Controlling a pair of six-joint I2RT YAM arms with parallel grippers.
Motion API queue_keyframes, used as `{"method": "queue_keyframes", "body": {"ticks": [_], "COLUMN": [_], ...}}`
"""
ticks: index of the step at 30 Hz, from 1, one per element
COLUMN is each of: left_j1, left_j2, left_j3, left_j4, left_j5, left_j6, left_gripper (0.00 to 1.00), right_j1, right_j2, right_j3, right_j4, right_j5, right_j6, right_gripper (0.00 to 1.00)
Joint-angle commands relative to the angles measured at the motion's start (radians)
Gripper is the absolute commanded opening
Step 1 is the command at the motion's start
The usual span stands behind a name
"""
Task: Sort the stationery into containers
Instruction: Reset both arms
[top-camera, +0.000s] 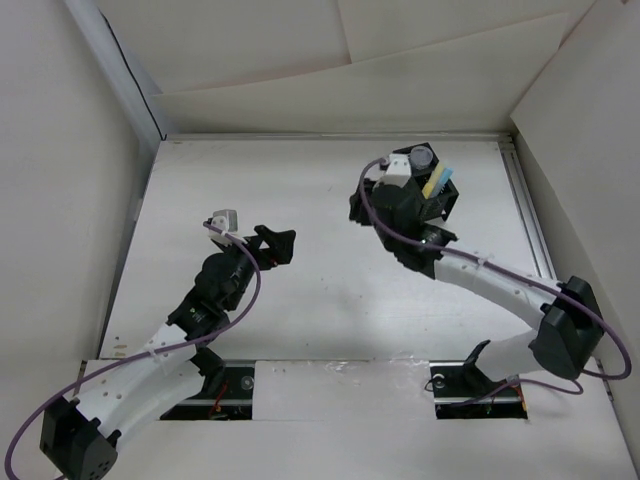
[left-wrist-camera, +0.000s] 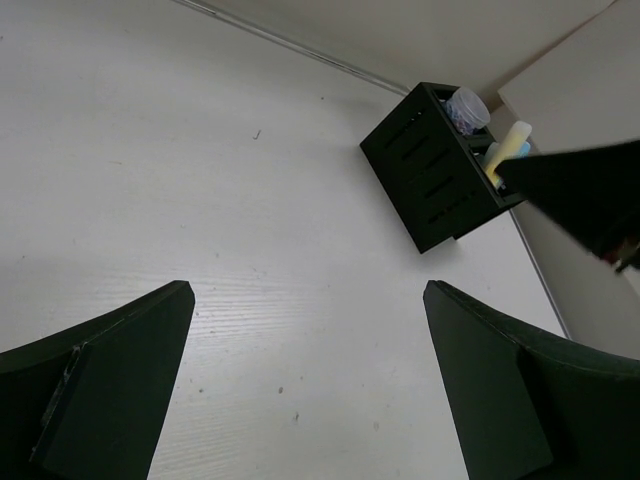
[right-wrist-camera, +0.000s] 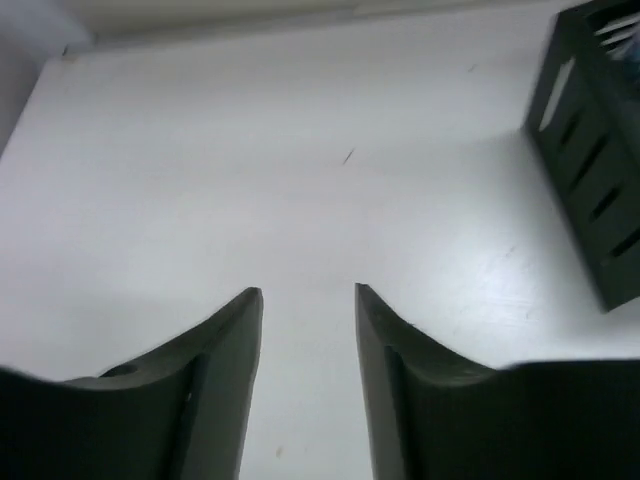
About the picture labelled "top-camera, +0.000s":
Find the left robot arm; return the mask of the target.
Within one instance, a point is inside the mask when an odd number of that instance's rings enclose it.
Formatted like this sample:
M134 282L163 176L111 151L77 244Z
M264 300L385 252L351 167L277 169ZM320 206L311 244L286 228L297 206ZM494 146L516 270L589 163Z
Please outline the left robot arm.
M146 424L196 394L222 387L224 360L209 347L231 329L251 284L291 262L296 233L258 225L236 237L207 221L218 252L207 257L194 285L138 353L109 365L100 383L43 412L40 449L67 479L102 479L125 443Z

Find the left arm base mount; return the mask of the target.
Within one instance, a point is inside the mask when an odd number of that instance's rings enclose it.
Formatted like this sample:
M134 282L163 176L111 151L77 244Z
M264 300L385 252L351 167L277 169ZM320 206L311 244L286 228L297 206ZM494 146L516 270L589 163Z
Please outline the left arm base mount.
M245 421L252 419L255 388L254 360L224 360L200 348L195 365L200 391L165 412L163 421Z

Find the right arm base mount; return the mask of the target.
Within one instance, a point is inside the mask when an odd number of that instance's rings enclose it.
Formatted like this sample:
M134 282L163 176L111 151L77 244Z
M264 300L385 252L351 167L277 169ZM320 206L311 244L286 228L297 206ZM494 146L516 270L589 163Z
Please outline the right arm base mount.
M494 382L476 366L489 343L479 343L464 360L430 364L424 390L433 395L438 420L528 419L520 387Z

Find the blue highlighter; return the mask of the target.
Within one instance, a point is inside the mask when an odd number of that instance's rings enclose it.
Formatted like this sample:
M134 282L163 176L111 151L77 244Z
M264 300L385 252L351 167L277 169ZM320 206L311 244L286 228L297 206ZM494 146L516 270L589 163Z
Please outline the blue highlighter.
M438 180L437 183L437 194L440 194L442 192L442 190L445 188L447 182L450 180L451 176L453 174L453 169L450 167L446 167L443 171L442 174Z

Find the black two-slot organizer box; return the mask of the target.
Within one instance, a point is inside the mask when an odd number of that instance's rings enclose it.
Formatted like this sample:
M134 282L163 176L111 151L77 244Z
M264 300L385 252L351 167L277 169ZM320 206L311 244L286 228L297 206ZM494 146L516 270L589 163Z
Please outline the black two-slot organizer box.
M403 187L405 190L408 190L410 193L414 195L415 200L419 203L419 219L423 222L441 219L443 221L447 220L449 215L451 214L455 203L459 197L459 192L455 187L452 176L450 180L447 182L445 188L442 190L440 194L437 194L437 191L434 192L434 195L425 199L422 195L422 188L425 185L426 181L429 179L431 172L434 168L441 163L444 166L444 163L437 156L435 151L433 150L430 143L425 142L421 144L416 144L408 147L403 147L400 149L396 149L393 151L395 154L406 154L409 156L411 149L418 145L425 145L431 148L434 153L433 163L424 170L416 170L412 167L412 177L408 181L408 183Z

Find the clear jar of paper clips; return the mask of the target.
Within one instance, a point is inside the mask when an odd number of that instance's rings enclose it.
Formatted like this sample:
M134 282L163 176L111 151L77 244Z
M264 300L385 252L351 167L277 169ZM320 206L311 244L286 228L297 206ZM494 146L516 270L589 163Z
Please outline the clear jar of paper clips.
M434 153L430 147L418 145L411 149L409 160L414 169L424 170L433 163Z

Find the yellow highlighter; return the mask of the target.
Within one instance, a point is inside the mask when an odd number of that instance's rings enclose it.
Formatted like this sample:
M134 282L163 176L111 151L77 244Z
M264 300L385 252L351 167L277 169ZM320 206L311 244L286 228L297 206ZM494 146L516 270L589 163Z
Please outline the yellow highlighter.
M425 185L422 188L422 195L425 199L429 199L434 195L434 192L436 191L436 187L444 170L445 167L441 163L439 163L431 172L429 179L426 181Z

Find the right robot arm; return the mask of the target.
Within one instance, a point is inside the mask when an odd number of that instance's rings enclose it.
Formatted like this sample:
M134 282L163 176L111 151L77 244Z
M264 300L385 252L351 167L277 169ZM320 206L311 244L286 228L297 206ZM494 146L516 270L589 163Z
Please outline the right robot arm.
M471 392L483 394L537 371L571 382L585 374L604 335L588 282L572 277L554 283L464 249L454 233L421 219L416 196L406 185L361 179L350 198L349 218L372 226L383 248L406 269L467 290L527 325L521 334L485 339L471 350L455 376Z

